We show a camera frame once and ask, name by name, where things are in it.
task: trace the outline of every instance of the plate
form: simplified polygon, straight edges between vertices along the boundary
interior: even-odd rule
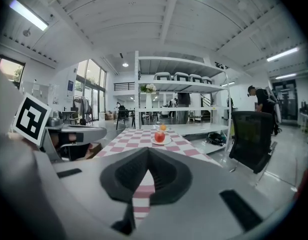
[[[156,144],[156,145],[166,145],[166,144],[169,144],[170,142],[172,141],[171,137],[170,136],[165,136],[165,139],[163,142],[157,142],[155,140],[155,138],[152,138],[151,139],[151,142]]]
[[[166,130],[161,130],[160,127],[158,127],[157,131],[158,132],[163,132],[163,133],[166,133],[170,130],[170,128],[166,127]]]

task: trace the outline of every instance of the apple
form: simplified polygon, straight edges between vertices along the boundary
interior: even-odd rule
[[[165,140],[165,133],[161,131],[155,132],[154,139],[158,143],[163,142]]]

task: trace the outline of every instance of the tree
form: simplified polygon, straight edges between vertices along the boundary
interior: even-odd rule
[[[22,74],[22,70],[23,70],[23,66],[22,65],[19,65],[18,66],[18,69],[16,69],[14,71],[14,76],[13,76],[13,81],[15,82],[19,82],[20,79],[21,79],[21,74]]]
[[[95,84],[95,77],[94,76],[88,76],[86,77],[87,80],[89,80],[92,84]]]

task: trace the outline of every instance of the fisheye view ceiling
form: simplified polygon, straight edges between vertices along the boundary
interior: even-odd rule
[[[140,50],[140,56],[208,58],[229,67],[229,77],[308,70],[306,38],[280,0],[18,1],[48,27],[42,31],[8,10],[0,45],[53,68],[94,59],[117,75],[134,70],[134,51]],[[267,62],[296,47],[296,53]]]

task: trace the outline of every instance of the pink and white checkered tablecloth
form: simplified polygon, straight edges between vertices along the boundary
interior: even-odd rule
[[[166,136],[170,136],[171,142],[166,145],[156,145],[151,142],[154,138],[156,130],[141,130],[141,129],[126,129],[115,139],[113,139],[103,150],[101,150],[96,157],[111,156],[120,152],[136,149],[136,148],[157,148],[162,150],[173,151],[185,156],[200,159],[209,163],[220,166],[215,160],[206,154],[202,154],[195,148],[191,142],[182,136],[178,135],[175,131],[170,130],[165,132]],[[138,224],[140,220],[145,218],[150,211],[149,197],[155,192],[153,177],[147,171],[140,186],[133,196],[134,217],[135,222]]]

